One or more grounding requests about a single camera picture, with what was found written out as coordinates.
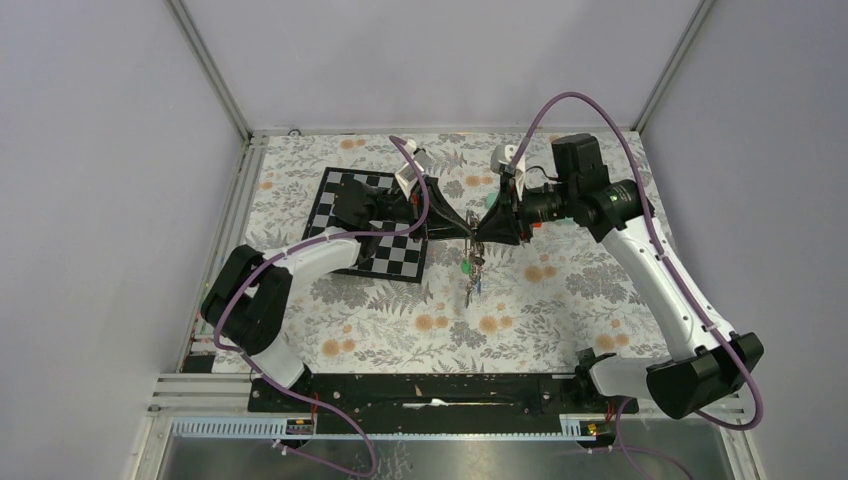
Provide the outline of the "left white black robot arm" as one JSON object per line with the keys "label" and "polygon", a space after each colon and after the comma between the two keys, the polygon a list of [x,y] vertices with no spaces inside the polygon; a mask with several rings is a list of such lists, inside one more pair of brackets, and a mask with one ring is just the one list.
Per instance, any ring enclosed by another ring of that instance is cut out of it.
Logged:
{"label": "left white black robot arm", "polygon": [[468,239],[472,227],[446,202],[436,179],[428,177],[410,193],[344,180],[332,200],[334,222],[321,233],[276,254],[249,245],[226,259],[200,306],[201,318],[226,338],[272,386],[272,398],[288,411],[309,401],[301,376],[305,363],[283,335],[290,295],[329,273],[373,257],[380,242],[411,239]]}

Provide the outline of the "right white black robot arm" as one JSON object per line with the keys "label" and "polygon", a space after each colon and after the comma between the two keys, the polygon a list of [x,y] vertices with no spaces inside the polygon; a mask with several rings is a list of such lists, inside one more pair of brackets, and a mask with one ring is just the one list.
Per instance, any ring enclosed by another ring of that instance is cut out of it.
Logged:
{"label": "right white black robot arm", "polygon": [[494,205],[474,228],[475,240],[520,245],[532,239],[536,224],[574,221],[624,269],[669,352],[655,363],[579,353],[577,405],[597,412],[613,397],[646,398],[681,419],[738,392],[764,354],[757,335],[737,333],[706,300],[669,246],[643,188],[634,179],[611,180],[594,136],[562,137],[551,148],[556,175],[540,187],[526,186],[517,146],[494,150],[491,169],[500,185]]}

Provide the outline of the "mint green flashlight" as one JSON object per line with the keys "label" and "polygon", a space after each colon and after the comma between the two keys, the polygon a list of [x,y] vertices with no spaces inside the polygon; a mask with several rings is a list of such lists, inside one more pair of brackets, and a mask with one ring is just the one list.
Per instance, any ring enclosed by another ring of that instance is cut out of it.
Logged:
{"label": "mint green flashlight", "polygon": [[485,198],[484,206],[487,209],[492,208],[497,203],[498,196],[499,194],[497,192],[489,193]]}

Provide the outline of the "floral patterned table mat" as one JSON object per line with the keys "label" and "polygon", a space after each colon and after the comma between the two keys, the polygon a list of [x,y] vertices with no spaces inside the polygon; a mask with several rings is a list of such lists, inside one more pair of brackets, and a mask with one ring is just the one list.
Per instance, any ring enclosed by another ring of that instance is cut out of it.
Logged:
{"label": "floral patterned table mat", "polygon": [[[461,215],[488,209],[490,157],[523,134],[407,134]],[[303,237],[327,167],[392,172],[384,135],[272,137],[245,240],[269,255]],[[593,348],[662,357],[666,342],[618,263],[573,222],[548,223],[522,246],[487,244],[482,289],[465,306],[462,241],[430,243],[420,283],[323,276],[289,300],[284,338],[321,373],[565,372]]]}

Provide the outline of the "black white chessboard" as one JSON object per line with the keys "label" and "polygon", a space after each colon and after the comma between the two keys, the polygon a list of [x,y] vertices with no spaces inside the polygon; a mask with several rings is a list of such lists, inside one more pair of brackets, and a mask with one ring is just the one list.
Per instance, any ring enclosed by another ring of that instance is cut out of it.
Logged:
{"label": "black white chessboard", "polygon": [[[376,221],[379,192],[402,192],[394,175],[385,172],[327,167],[309,210],[302,238],[316,236],[330,227],[346,231],[381,231]],[[370,237],[371,256],[340,275],[419,284],[423,278],[428,243],[411,234],[386,232]]]}

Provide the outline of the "keyring with coloured key tags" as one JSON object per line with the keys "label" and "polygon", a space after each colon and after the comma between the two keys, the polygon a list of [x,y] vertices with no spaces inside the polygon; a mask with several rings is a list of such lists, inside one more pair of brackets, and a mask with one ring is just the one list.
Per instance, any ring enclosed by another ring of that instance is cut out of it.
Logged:
{"label": "keyring with coloured key tags", "polygon": [[474,237],[474,230],[480,223],[480,217],[472,210],[467,210],[465,221],[472,232],[464,239],[464,260],[461,269],[467,276],[464,305],[468,308],[475,296],[482,290],[482,267],[485,264],[485,247]]}

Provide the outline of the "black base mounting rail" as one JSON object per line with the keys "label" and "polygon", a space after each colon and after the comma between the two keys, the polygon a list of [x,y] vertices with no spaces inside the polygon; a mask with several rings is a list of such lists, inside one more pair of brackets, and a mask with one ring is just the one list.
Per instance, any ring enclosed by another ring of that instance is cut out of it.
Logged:
{"label": "black base mounting rail", "polygon": [[570,374],[305,373],[288,396],[263,379],[251,384],[251,413],[303,414],[320,434],[564,434],[582,417],[590,433],[615,417],[619,397],[606,398]]}

